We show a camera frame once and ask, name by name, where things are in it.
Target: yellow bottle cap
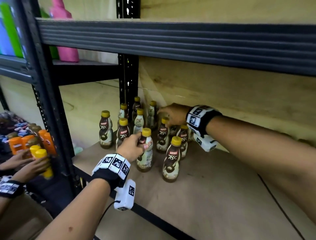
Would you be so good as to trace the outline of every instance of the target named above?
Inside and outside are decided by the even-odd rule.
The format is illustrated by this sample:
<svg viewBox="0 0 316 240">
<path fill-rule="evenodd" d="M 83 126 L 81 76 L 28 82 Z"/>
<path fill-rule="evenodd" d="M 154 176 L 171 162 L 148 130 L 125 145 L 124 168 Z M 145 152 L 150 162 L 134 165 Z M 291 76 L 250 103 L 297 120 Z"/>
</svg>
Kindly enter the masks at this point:
<svg viewBox="0 0 316 240">
<path fill-rule="evenodd" d="M 172 145 L 180 146 L 181 142 L 182 142 L 181 137 L 178 137 L 178 136 L 172 137 L 172 140 L 171 140 Z"/>
<path fill-rule="evenodd" d="M 127 109 L 127 104 L 126 103 L 122 103 L 121 104 L 121 109 L 122 110 L 126 110 Z"/>
<path fill-rule="evenodd" d="M 110 116 L 110 112 L 108 110 L 104 110 L 101 112 L 101 117 L 109 117 Z"/>
<path fill-rule="evenodd" d="M 31 147 L 30 147 L 31 154 L 32 154 L 33 156 L 35 156 L 36 151 L 38 151 L 39 149 L 40 149 L 40 146 L 39 146 L 39 145 L 33 145 L 33 146 L 31 146 Z"/>
<path fill-rule="evenodd" d="M 137 108 L 137 115 L 143 115 L 144 110 L 142 108 Z"/>
<path fill-rule="evenodd" d="M 143 128 L 142 129 L 142 135 L 144 137 L 150 137 L 151 136 L 151 129 L 150 128 Z"/>
<path fill-rule="evenodd" d="M 119 119 L 118 123 L 119 123 L 121 126 L 127 126 L 127 125 L 128 125 L 128 120 L 127 120 L 127 118 L 121 117 L 121 118 Z"/>
<path fill-rule="evenodd" d="M 187 125 L 181 125 L 180 128 L 181 129 L 189 129 Z"/>
<path fill-rule="evenodd" d="M 39 149 L 34 154 L 35 158 L 41 158 L 41 157 L 46 157 L 46 156 L 47 156 L 47 151 L 45 149 Z"/>
<path fill-rule="evenodd" d="M 152 107 L 155 107 L 155 106 L 157 106 L 157 103 L 156 103 L 156 101 L 150 101 L 150 105 L 151 105 Z"/>
<path fill-rule="evenodd" d="M 168 118 L 168 117 L 163 117 L 163 118 L 161 119 L 161 123 L 162 123 L 162 124 L 166 124 L 167 122 L 169 122 L 169 118 Z"/>
</svg>

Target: brown shelf surface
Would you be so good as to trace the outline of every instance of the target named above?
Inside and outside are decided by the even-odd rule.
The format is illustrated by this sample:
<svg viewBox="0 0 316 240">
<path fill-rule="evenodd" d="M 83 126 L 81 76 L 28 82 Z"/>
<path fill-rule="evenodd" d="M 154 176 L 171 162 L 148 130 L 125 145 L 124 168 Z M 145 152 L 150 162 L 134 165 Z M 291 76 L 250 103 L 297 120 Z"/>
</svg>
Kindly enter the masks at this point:
<svg viewBox="0 0 316 240">
<path fill-rule="evenodd" d="M 91 175 L 99 160 L 114 152 L 115 145 L 105 150 L 96 143 L 76 155 L 73 163 Z M 136 162 L 130 168 L 135 203 L 147 211 L 197 240 L 301 240 L 257 174 L 231 154 L 206 153 L 196 142 L 189 143 L 174 183 L 162 178 L 164 158 L 154 150 L 149 172 L 139 172 Z"/>
<path fill-rule="evenodd" d="M 100 222 L 95 235 L 100 240 L 174 240 L 173 237 L 157 228 L 132 211 L 119 212 L 110 207 Z"/>
</svg>

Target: shelf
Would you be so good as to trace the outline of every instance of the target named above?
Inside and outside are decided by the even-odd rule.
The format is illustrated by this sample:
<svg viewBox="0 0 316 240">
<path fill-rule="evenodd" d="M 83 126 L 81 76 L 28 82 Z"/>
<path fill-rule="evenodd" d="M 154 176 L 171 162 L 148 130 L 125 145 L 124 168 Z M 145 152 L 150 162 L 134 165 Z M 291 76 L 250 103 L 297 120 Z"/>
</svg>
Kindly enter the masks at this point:
<svg viewBox="0 0 316 240">
<path fill-rule="evenodd" d="M 120 212 L 113 206 L 104 215 L 95 235 L 100 240 L 174 239 L 132 211 Z"/>
<path fill-rule="evenodd" d="M 56 21 L 44 44 L 316 76 L 316 25 Z"/>
<path fill-rule="evenodd" d="M 34 84 L 24 58 L 0 55 L 0 75 Z"/>
<path fill-rule="evenodd" d="M 119 78 L 118 64 L 90 60 L 78 63 L 53 60 L 53 64 L 59 86 Z"/>
<path fill-rule="evenodd" d="M 114 152 L 115 146 L 104 150 L 99 143 L 84 149 L 73 158 L 77 174 L 89 181 L 99 160 Z M 162 179 L 164 158 L 154 151 L 149 172 L 139 172 L 134 162 L 128 175 L 136 182 L 133 208 L 163 221 L 163 230 L 168 223 L 169 230 L 171 225 L 197 240 L 300 239 L 257 174 L 231 154 L 206 153 L 197 143 L 189 143 L 174 183 Z"/>
</svg>

